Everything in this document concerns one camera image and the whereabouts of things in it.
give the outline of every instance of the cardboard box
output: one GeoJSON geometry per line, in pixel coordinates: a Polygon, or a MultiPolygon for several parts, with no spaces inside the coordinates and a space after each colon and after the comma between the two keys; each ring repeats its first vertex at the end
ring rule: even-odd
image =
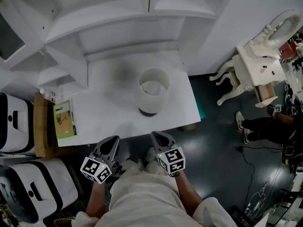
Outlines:
{"type": "Polygon", "coordinates": [[[34,140],[37,157],[57,157],[77,153],[77,146],[58,147],[54,116],[54,104],[36,92],[34,97],[34,140]]]}

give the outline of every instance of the green book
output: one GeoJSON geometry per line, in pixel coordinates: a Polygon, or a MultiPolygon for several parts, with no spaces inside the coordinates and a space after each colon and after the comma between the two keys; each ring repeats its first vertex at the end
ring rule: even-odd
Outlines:
{"type": "Polygon", "coordinates": [[[77,135],[71,100],[56,104],[53,114],[58,139],[77,135]]]}

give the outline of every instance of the gray floor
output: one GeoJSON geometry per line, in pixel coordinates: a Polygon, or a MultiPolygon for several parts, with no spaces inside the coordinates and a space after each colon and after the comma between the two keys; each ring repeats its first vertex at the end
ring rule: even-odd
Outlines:
{"type": "MultiPolygon", "coordinates": [[[[226,209],[233,205],[244,209],[253,167],[245,163],[243,155],[236,149],[238,146],[244,146],[244,143],[243,134],[237,129],[234,116],[235,112],[240,110],[247,119],[267,117],[266,108],[258,109],[254,106],[257,100],[253,92],[244,93],[224,102],[222,106],[217,106],[216,101],[231,89],[227,82],[216,86],[214,82],[208,81],[208,77],[203,77],[192,79],[191,85],[206,117],[193,131],[171,129],[166,132],[183,147],[186,155],[185,172],[202,198],[213,196],[226,209]]],[[[279,96],[275,104],[283,101],[283,87],[283,83],[275,87],[279,96]]],[[[267,147],[278,147],[267,140],[263,140],[262,144],[267,147]]],[[[117,160],[121,162],[130,155],[143,157],[150,145],[149,135],[123,139],[117,160]]],[[[261,144],[252,142],[248,146],[261,147],[261,144]]],[[[83,157],[84,151],[89,151],[89,148],[82,149],[83,157]]],[[[268,178],[270,179],[270,184],[264,191],[268,197],[263,209],[259,211],[262,213],[268,206],[278,201],[280,188],[291,188],[294,176],[280,166],[281,153],[272,154],[267,149],[245,148],[244,155],[246,160],[255,166],[248,200],[254,193],[260,191],[268,178]]],[[[264,198],[256,194],[251,206],[254,207],[261,199],[264,198]]]]}

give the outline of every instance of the white container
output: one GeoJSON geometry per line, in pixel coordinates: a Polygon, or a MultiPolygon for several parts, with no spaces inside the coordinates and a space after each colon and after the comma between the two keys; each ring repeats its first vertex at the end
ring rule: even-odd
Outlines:
{"type": "Polygon", "coordinates": [[[45,98],[46,100],[48,101],[51,101],[51,102],[55,102],[55,97],[56,97],[56,94],[49,90],[49,89],[40,89],[40,93],[43,95],[43,98],[45,98]]]}
{"type": "Polygon", "coordinates": [[[145,70],[139,77],[137,106],[144,115],[158,113],[168,98],[170,79],[166,72],[158,68],[145,70]]]}
{"type": "Polygon", "coordinates": [[[32,224],[78,198],[74,181],[59,158],[1,166],[0,191],[12,213],[32,224]]]}
{"type": "Polygon", "coordinates": [[[0,107],[0,151],[7,154],[35,154],[33,104],[0,93],[0,107]]]}

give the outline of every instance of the wrist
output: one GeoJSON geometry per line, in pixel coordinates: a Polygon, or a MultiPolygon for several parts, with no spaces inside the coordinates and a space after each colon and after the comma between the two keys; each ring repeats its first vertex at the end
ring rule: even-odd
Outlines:
{"type": "Polygon", "coordinates": [[[104,191],[104,183],[98,184],[94,183],[91,192],[103,192],[104,191]]]}

